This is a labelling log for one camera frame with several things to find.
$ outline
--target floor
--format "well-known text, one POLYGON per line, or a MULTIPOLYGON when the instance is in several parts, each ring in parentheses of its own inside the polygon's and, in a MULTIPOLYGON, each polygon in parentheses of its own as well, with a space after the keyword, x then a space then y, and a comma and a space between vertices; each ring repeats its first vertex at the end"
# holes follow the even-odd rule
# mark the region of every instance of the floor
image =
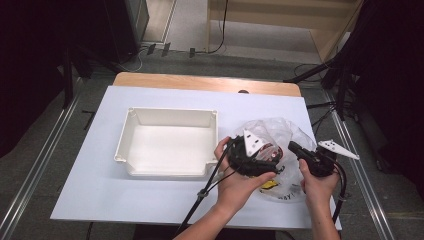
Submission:
MULTIPOLYGON (((265 81, 281 81, 310 69, 320 60, 314 49, 312 39, 305 29, 263 27, 252 24, 227 24, 224 47, 213 55, 188 57, 188 49, 203 49, 205 0, 177 0, 169 30, 163 42, 171 43, 168 57, 161 57, 156 50, 147 56, 125 64, 129 69, 140 68, 140 72, 170 73, 187 75, 243 77, 265 81), (187 21, 187 16, 198 21, 187 21), (258 37, 270 36, 270 40, 258 41, 258 37)), ((219 22, 215 22, 212 35, 213 46, 220 42, 219 22)), ((94 66, 95 72, 90 80, 84 80, 78 104, 72 113, 67 127, 62 133, 44 174, 37 184, 31 199, 26 202, 26 210, 21 213, 19 223, 10 238, 4 239, 81 239, 89 232, 88 222, 60 222, 50 220, 50 214, 66 182, 73 161, 83 144, 90 115, 84 111, 96 111, 106 87, 112 84, 114 74, 102 67, 94 66)), ((326 101, 325 94, 316 82, 300 84, 302 96, 307 104, 326 101)), ((43 147, 44 141, 61 113, 63 96, 59 95, 31 127, 19 146, 0 159, 1 192, 0 216, 5 216, 9 204, 14 199, 34 160, 43 147)), ((311 122, 319 119, 327 109, 309 111, 311 122)), ((342 236, 344 239, 423 239, 424 201, 419 198, 413 184, 401 175, 388 175, 380 172, 364 134, 352 119, 347 122, 351 138, 361 156, 361 164, 366 169, 366 177, 372 185, 378 203, 387 217, 394 236, 383 236, 376 227, 369 208, 367 196, 354 174, 355 165, 346 160, 350 198, 342 208, 342 236)), ((339 140, 339 132, 331 118, 327 118, 316 136, 317 139, 334 137, 339 140)), ((136 226, 125 223, 94 223, 91 239, 132 239, 136 226)), ((310 239, 310 231, 290 231, 295 239, 310 239)), ((284 232, 278 231, 276 238, 289 239, 284 232)))

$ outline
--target white plastic tray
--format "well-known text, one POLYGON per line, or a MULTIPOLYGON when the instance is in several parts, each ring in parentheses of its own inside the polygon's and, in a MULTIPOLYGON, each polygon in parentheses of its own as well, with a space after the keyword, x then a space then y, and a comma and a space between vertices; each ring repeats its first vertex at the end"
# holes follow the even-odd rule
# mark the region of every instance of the white plastic tray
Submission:
POLYGON ((217 163, 217 111, 130 108, 115 161, 132 176, 204 178, 217 163))

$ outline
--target gray floor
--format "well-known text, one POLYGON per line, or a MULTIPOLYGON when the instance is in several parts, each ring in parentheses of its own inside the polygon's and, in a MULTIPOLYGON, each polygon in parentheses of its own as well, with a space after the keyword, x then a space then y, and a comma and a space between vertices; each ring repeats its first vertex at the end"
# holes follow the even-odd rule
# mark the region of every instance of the gray floor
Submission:
MULTIPOLYGON (((167 57, 160 55, 159 50, 149 56, 142 55, 141 72, 281 81, 293 77, 294 69, 299 65, 299 63, 219 55, 197 55, 194 58, 188 58, 188 53, 177 52, 170 52, 167 57)), ((12 239, 83 239, 87 233, 89 226, 87 222, 62 222, 49 218, 87 133, 84 127, 90 116, 82 113, 82 110, 95 111, 106 87, 112 84, 115 77, 110 71, 95 63, 93 67, 95 72, 90 80, 85 81, 75 111, 12 235, 12 239)), ((297 73, 301 73, 308 67, 312 66, 303 66, 298 69, 297 73)), ((307 104, 326 101, 323 90, 316 83, 301 83, 300 85, 302 96, 307 104)), ((53 128, 60 114, 62 102, 63 96, 59 95, 29 129, 19 145, 0 159, 0 175, 2 176, 0 179, 0 214, 2 218, 53 128)), ((311 109, 309 111, 311 122, 319 119, 326 111, 326 108, 311 109)), ((424 202, 418 197, 415 187, 401 175, 387 175, 378 171, 361 128, 350 118, 347 118, 346 123, 361 156, 362 164, 365 166, 374 190, 388 216, 395 237, 397 239, 423 239, 424 233, 421 228, 424 222, 424 202)), ((329 117, 323 121, 316 138, 339 141, 338 136, 334 122, 329 117)), ((341 163, 348 174, 347 191, 349 193, 349 198, 340 215, 343 226, 342 236, 344 239, 379 239, 379 234, 351 165, 345 159, 341 159, 341 163)), ((91 239, 132 239, 134 229, 134 224, 94 223, 91 239)), ((290 231, 290 233, 296 239, 310 239, 309 230, 290 231)), ((281 232, 277 232, 277 239, 285 238, 281 232)))

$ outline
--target left hand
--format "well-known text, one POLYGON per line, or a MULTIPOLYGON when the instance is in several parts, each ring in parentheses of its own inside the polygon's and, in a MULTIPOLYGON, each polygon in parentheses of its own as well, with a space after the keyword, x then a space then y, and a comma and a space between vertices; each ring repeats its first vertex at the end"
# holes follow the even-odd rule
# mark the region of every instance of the left hand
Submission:
MULTIPOLYGON (((226 137, 218 143, 214 152, 217 159, 221 158, 224 152, 224 146, 229 140, 230 137, 226 137)), ((225 170, 223 177, 234 172, 234 170, 229 167, 227 156, 225 156, 219 168, 220 171, 225 170)), ((218 184, 218 200, 215 207, 226 214, 236 214, 244 206, 255 189, 275 176, 275 173, 268 172, 258 177, 249 178, 235 172, 218 184)))

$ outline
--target right hand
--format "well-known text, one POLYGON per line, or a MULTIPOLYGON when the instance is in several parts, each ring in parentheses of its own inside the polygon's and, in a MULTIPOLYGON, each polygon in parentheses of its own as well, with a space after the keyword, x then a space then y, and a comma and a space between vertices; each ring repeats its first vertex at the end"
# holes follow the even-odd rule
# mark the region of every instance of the right hand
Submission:
POLYGON ((306 193, 306 205, 311 209, 329 206, 331 195, 339 181, 339 174, 334 172, 328 177, 318 178, 309 172, 305 160, 299 160, 300 172, 304 179, 301 182, 302 189, 306 193))

